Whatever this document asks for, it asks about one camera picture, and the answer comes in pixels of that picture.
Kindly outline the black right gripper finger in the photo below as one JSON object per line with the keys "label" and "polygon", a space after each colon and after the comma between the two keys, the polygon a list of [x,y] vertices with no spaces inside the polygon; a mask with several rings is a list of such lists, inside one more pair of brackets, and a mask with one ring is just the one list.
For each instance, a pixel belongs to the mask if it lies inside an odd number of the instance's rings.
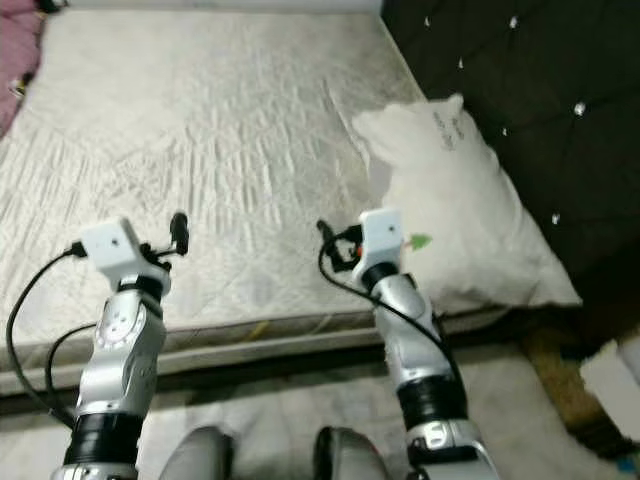
{"label": "black right gripper finger", "polygon": [[342,273],[342,271],[346,270],[346,259],[344,259],[343,253],[340,252],[337,243],[339,239],[342,239],[342,236],[335,233],[325,220],[317,220],[316,228],[319,230],[321,238],[323,238],[320,247],[321,259],[329,261],[330,268],[334,273]]}

